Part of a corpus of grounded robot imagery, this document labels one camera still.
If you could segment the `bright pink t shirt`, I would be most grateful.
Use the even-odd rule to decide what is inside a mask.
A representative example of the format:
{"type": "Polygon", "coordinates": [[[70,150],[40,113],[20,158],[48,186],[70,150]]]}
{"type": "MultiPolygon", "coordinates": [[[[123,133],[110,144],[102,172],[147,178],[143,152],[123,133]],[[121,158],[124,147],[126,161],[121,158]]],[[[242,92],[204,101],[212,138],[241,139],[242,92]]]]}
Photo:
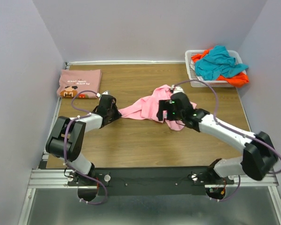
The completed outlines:
{"type": "MultiPolygon", "coordinates": [[[[151,95],[138,99],[126,108],[119,109],[119,112],[122,114],[123,119],[152,120],[159,123],[166,122],[168,125],[169,120],[158,121],[156,114],[158,111],[159,100],[170,99],[171,95],[170,86],[163,85],[156,88],[151,95]]],[[[180,131],[184,127],[169,126],[169,128],[174,131],[180,131]]]]}

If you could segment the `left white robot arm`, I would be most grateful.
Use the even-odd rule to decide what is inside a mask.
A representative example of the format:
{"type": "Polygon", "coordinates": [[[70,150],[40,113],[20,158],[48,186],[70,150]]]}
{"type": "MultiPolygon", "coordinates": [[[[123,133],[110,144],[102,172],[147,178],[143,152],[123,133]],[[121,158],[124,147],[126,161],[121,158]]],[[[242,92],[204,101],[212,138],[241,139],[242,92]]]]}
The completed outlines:
{"type": "Polygon", "coordinates": [[[121,118],[114,96],[107,91],[97,96],[99,105],[92,112],[75,118],[58,117],[45,146],[47,153],[62,159],[67,167],[75,170],[84,185],[90,185],[95,178],[94,164],[81,152],[85,133],[121,118]]]}

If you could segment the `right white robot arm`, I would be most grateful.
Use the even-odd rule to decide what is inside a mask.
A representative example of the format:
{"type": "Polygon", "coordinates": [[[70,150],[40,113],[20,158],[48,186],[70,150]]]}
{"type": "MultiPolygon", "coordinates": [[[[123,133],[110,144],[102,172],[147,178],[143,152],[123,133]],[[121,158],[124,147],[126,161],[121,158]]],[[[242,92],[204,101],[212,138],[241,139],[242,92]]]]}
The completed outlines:
{"type": "Polygon", "coordinates": [[[214,136],[242,153],[240,157],[216,159],[205,171],[192,175],[194,181],[215,184],[222,178],[241,175],[261,181],[278,161],[268,134],[246,132],[204,109],[195,109],[183,92],[160,100],[156,116],[159,121],[180,121],[185,127],[214,136]]]}

